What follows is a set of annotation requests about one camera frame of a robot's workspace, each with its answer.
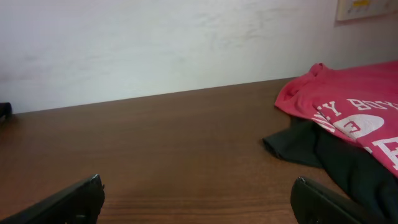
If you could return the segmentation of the black shorts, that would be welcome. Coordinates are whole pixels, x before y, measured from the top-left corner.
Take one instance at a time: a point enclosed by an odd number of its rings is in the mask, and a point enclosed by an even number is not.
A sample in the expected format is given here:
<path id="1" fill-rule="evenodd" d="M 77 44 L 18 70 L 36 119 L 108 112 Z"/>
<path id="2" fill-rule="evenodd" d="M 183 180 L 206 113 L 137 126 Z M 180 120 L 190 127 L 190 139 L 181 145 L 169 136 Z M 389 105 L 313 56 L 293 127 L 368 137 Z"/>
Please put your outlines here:
<path id="1" fill-rule="evenodd" d="M 5 122 L 12 116 L 12 106 L 10 103 L 0 103 L 0 120 Z"/>

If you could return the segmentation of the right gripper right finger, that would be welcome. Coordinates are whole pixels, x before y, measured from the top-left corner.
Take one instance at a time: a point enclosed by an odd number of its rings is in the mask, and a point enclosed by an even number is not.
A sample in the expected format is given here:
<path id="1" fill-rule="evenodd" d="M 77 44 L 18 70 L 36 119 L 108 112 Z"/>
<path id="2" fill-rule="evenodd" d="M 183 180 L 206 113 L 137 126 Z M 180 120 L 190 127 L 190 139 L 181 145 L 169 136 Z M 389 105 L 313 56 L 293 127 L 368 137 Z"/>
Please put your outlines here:
<path id="1" fill-rule="evenodd" d="M 306 177 L 298 177 L 290 205 L 299 224 L 391 224 L 350 199 Z"/>

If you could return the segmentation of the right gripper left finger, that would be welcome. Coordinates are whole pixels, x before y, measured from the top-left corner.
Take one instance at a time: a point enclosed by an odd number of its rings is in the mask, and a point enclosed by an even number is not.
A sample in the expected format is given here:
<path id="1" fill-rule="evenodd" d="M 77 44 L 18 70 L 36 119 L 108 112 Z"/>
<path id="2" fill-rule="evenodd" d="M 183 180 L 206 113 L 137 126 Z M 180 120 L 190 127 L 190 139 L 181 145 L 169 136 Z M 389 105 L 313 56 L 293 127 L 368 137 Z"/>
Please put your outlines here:
<path id="1" fill-rule="evenodd" d="M 95 174 L 1 220 L 1 224 L 96 224 L 104 200 L 104 185 Z"/>

